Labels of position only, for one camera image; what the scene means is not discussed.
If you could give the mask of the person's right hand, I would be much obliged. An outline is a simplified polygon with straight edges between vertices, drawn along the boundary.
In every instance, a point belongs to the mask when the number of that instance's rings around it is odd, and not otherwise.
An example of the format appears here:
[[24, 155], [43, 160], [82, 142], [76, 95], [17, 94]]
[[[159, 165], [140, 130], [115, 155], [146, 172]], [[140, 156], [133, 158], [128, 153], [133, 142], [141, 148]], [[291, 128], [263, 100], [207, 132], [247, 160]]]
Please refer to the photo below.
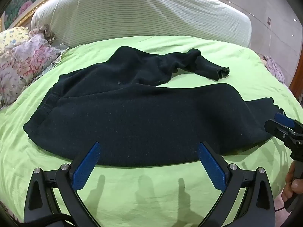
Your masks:
[[281, 193], [281, 198], [283, 202], [286, 202], [288, 199], [295, 194], [303, 193], [303, 181], [302, 179], [294, 179], [294, 171], [295, 171], [295, 161], [292, 162], [289, 171], [285, 177], [285, 186]]

